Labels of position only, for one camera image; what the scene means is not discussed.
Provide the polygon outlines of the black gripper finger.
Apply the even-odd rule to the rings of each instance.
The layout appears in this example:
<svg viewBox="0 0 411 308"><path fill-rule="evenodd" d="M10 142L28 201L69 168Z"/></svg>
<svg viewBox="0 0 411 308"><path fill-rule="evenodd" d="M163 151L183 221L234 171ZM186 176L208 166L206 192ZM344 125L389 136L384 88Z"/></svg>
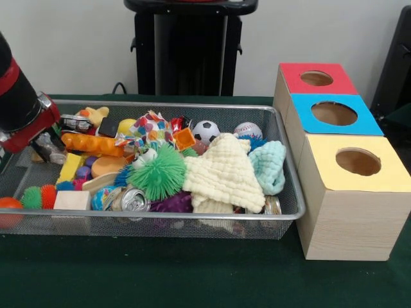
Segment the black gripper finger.
<svg viewBox="0 0 411 308"><path fill-rule="evenodd" d="M49 127L48 128L48 133L50 135L50 140L51 143L57 147L57 149L59 151L65 151L66 150L66 146L65 144L62 142L60 135L55 131L55 129L53 127Z"/></svg>
<svg viewBox="0 0 411 308"><path fill-rule="evenodd" d="M50 154L51 154L51 148L48 145L40 145L37 143L31 143L31 147L35 151L36 154L39 155L39 157L44 161L44 162L50 162Z"/></svg>

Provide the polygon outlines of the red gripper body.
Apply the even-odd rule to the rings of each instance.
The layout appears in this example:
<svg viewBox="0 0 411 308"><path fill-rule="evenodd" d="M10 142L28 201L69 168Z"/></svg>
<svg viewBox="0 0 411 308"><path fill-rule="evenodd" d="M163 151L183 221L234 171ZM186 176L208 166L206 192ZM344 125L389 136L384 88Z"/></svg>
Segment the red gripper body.
<svg viewBox="0 0 411 308"><path fill-rule="evenodd" d="M47 133L49 127L58 124L60 112L53 100L43 92L37 94L37 99L40 111L30 124L16 132L1 132L1 146L6 151L18 153L31 143L38 143L37 139Z"/></svg>

